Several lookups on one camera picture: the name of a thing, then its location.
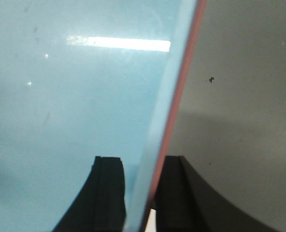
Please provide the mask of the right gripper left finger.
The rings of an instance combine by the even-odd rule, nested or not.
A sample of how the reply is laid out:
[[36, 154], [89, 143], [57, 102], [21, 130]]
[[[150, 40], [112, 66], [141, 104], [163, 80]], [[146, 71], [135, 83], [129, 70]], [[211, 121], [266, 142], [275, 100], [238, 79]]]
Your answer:
[[120, 158], [96, 156], [82, 189], [54, 232], [121, 232], [126, 218]]

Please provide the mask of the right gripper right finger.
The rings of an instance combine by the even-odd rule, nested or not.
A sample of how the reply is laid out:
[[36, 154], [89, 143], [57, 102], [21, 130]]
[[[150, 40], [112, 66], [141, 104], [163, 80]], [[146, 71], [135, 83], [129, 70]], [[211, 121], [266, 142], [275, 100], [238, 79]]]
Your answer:
[[272, 232], [215, 191], [184, 156], [167, 156], [155, 195], [158, 232]]

